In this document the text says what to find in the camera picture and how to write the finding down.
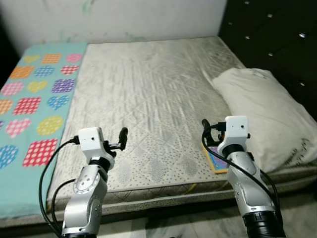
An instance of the pink heart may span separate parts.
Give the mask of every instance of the pink heart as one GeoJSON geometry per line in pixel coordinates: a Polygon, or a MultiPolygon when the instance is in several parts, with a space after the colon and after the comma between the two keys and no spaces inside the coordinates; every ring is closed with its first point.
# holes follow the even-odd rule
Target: pink heart
{"type": "Polygon", "coordinates": [[[20,92],[23,86],[24,84],[22,82],[6,83],[1,89],[1,93],[4,96],[12,96],[20,92]]]}
{"type": "Polygon", "coordinates": [[[11,138],[14,138],[18,134],[22,133],[30,124],[31,120],[28,118],[23,119],[22,121],[15,119],[6,126],[5,131],[11,136],[11,138]]]}
{"type": "Polygon", "coordinates": [[[78,70],[78,68],[79,68],[78,65],[73,65],[73,66],[66,65],[66,66],[63,66],[63,68],[61,68],[60,71],[66,76],[68,76],[68,75],[71,75],[76,70],[78,70]]]}
{"type": "Polygon", "coordinates": [[[74,53],[74,54],[70,54],[69,56],[67,56],[66,61],[70,62],[70,63],[76,63],[76,62],[80,61],[82,57],[83,57],[82,54],[74,53]]]}

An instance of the light blue blanket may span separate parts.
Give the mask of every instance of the light blue blanket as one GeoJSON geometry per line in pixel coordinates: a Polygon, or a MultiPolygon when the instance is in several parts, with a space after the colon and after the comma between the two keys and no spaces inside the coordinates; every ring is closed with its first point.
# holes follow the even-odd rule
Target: light blue blanket
{"type": "Polygon", "coordinates": [[[40,214],[39,178],[60,143],[86,45],[30,47],[0,91],[0,218],[40,214]]]}

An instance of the red heart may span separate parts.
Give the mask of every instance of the red heart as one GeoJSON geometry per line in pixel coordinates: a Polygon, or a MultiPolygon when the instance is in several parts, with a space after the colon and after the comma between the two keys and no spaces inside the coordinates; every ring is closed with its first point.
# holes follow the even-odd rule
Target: red heart
{"type": "Polygon", "coordinates": [[[73,65],[73,66],[66,65],[66,66],[63,66],[63,68],[61,68],[60,71],[66,76],[68,76],[68,75],[71,75],[73,72],[77,71],[78,68],[79,68],[78,65],[73,65]]]}

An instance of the cable connector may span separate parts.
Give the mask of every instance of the cable connector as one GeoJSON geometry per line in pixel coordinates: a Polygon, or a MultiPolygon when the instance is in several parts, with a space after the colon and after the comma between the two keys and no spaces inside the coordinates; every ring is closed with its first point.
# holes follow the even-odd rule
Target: cable connector
{"type": "Polygon", "coordinates": [[[76,135],[76,136],[74,136],[72,139],[70,139],[69,140],[71,143],[74,143],[74,144],[76,144],[76,145],[79,145],[80,144],[80,142],[79,142],[79,136],[78,135],[76,135]]]}
{"type": "Polygon", "coordinates": [[[212,129],[216,129],[217,131],[226,131],[227,123],[225,121],[218,122],[217,124],[211,125],[212,129]]]}

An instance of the blue heart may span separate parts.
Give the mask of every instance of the blue heart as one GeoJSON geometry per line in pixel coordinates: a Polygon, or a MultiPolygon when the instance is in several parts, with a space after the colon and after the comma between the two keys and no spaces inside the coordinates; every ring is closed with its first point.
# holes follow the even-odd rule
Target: blue heart
{"type": "Polygon", "coordinates": [[[0,170],[7,167],[16,159],[19,149],[14,145],[0,147],[0,170]]]}
{"type": "Polygon", "coordinates": [[[68,101],[69,101],[69,97],[68,96],[51,97],[48,100],[48,105],[51,108],[54,108],[54,110],[56,111],[61,106],[64,106],[68,101]]]}
{"type": "Polygon", "coordinates": [[[52,66],[44,66],[44,67],[41,67],[41,68],[38,68],[34,74],[36,77],[45,77],[45,76],[49,76],[53,73],[54,71],[54,68],[52,66]]]}

